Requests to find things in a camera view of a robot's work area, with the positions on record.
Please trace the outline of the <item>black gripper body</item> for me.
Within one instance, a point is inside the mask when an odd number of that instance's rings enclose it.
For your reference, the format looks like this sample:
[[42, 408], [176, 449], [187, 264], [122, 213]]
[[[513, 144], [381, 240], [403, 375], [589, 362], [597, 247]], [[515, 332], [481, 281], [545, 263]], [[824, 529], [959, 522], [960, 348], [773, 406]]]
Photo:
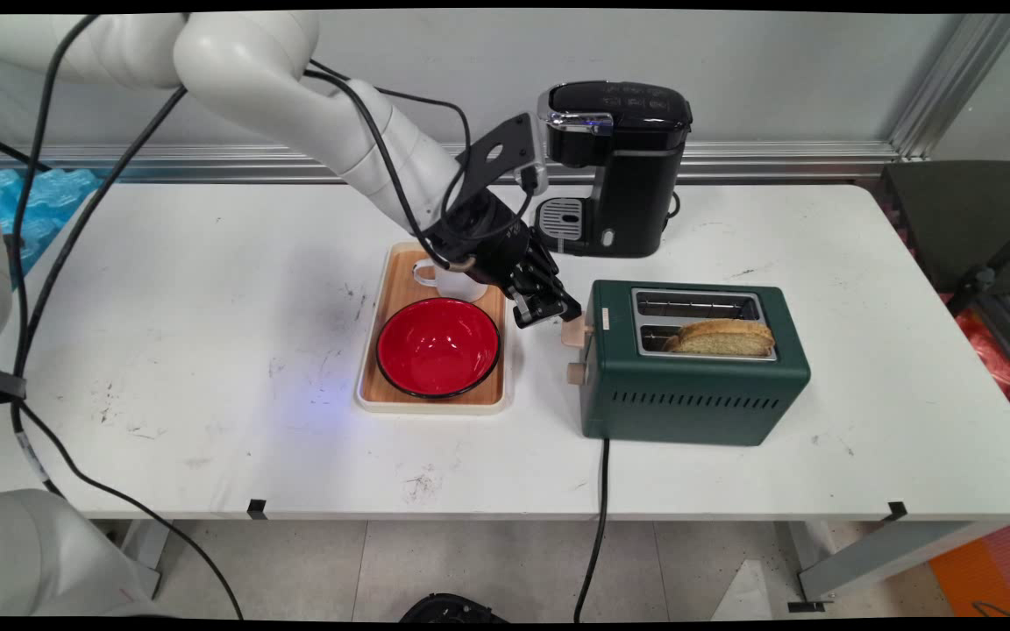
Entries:
[[426, 241], [451, 269], [502, 292], [551, 290], [551, 255], [523, 220], [532, 195], [514, 211], [494, 193], [477, 193], [426, 229]]

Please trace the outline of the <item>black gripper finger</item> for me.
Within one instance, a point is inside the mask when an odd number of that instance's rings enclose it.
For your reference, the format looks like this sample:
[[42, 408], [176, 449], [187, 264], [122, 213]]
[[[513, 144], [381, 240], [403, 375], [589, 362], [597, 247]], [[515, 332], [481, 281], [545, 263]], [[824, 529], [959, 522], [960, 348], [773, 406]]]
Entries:
[[565, 291], [558, 279], [558, 267], [548, 252], [533, 252], [533, 279], [536, 283], [538, 320], [557, 316], [573, 321], [582, 315], [582, 307]]
[[552, 318], [570, 319], [570, 295], [554, 275], [512, 274], [509, 296], [513, 318], [520, 329]]

